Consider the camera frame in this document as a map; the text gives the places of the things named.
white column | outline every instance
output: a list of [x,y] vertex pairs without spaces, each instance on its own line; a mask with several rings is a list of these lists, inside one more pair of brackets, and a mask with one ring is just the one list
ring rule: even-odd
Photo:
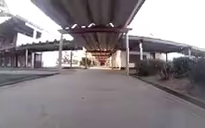
[[168,53],[166,52],[166,62],[168,61]]
[[188,48],[188,57],[191,57],[191,48]]
[[85,52],[85,56],[86,56],[86,59],[85,59],[85,69],[87,69],[87,51]]
[[139,43],[139,49],[140,49],[140,60],[143,60],[143,48],[142,48],[142,42]]
[[58,51],[58,68],[62,69],[62,49],[63,49],[63,34],[61,34],[61,39],[59,42],[59,51]]
[[35,60],[35,53],[34,52],[32,52],[31,53],[31,68],[34,68],[34,61]]
[[36,30],[33,31],[33,41],[35,41],[35,39],[37,39],[37,31]]
[[28,67],[28,49],[25,52],[25,67]]
[[111,54],[111,69],[114,69],[114,57],[113,54]]
[[128,33],[125,34],[125,43],[126,43],[126,75],[129,76],[129,38]]
[[70,52],[70,68],[72,68],[72,50],[71,50],[71,52]]

bush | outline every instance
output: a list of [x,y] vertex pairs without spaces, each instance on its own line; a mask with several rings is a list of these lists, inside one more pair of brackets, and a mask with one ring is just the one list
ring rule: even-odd
[[188,57],[180,57],[173,60],[173,72],[176,78],[188,77],[195,64],[193,59]]
[[172,76],[172,64],[163,64],[161,70],[159,71],[159,75],[161,80],[169,80],[169,78]]
[[86,57],[83,57],[82,60],[80,61],[80,65],[82,66],[91,66],[91,60],[86,58]]
[[205,84],[205,58],[197,61],[191,71],[191,79],[199,84]]
[[150,76],[157,74],[165,64],[162,60],[142,60],[136,65],[139,76]]

covered walkway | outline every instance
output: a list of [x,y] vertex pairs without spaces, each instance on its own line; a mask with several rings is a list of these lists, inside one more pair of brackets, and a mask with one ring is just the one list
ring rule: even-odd
[[119,71],[17,85],[0,88],[0,128],[205,128],[205,110]]

canopy roof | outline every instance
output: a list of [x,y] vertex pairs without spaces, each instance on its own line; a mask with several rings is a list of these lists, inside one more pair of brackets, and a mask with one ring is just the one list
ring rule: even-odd
[[141,36],[130,36],[129,37],[129,48],[132,51],[139,51],[139,43],[142,43],[143,51],[145,52],[160,52],[160,53],[171,53],[179,52],[188,54],[188,49],[191,49],[191,53],[194,56],[202,56],[205,53],[205,49],[191,46],[188,44],[177,43],[174,41],[141,37]]
[[31,22],[19,17],[12,16],[5,22],[0,24],[0,41],[6,39],[7,37],[13,37],[17,33],[22,33],[27,36],[33,36],[33,28],[26,25],[29,23],[33,25]]
[[[86,26],[104,29],[110,23],[115,28],[126,28],[145,0],[31,1],[63,29],[77,25],[80,29]],[[71,35],[74,38],[81,38],[87,50],[101,51],[114,50],[121,37],[120,32],[71,33]]]

curb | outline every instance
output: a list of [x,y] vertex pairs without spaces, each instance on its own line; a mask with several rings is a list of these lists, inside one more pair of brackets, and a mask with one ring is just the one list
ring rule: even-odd
[[170,89],[170,88],[166,88],[166,87],[162,86],[161,84],[157,84],[157,83],[145,80],[145,79],[143,79],[143,78],[141,78],[139,76],[132,75],[132,77],[134,77],[136,79],[139,79],[139,80],[141,80],[143,82],[146,82],[148,84],[151,84],[151,85],[153,85],[156,88],[159,88],[159,89],[161,89],[161,90],[163,90],[163,91],[165,91],[167,93],[170,93],[170,94],[172,94],[174,96],[177,96],[177,97],[179,97],[181,99],[184,99],[184,100],[186,100],[186,101],[188,101],[188,102],[190,102],[192,104],[195,104],[195,105],[205,109],[205,102],[203,102],[203,101],[201,101],[201,100],[199,100],[197,98],[194,98],[194,97],[189,96],[189,95],[182,94],[182,93],[177,92],[177,91],[175,91],[173,89]]
[[34,79],[40,79],[40,78],[45,78],[45,77],[49,77],[49,76],[54,76],[57,75],[59,73],[52,73],[52,74],[41,74],[41,75],[36,75],[36,76],[32,76],[32,77],[27,77],[27,78],[22,78],[19,80],[14,80],[14,81],[9,81],[6,83],[1,83],[0,87],[6,86],[6,85],[11,85],[11,84],[17,84],[17,83],[21,83],[21,82],[25,82],[25,81],[29,81],[29,80],[34,80]]

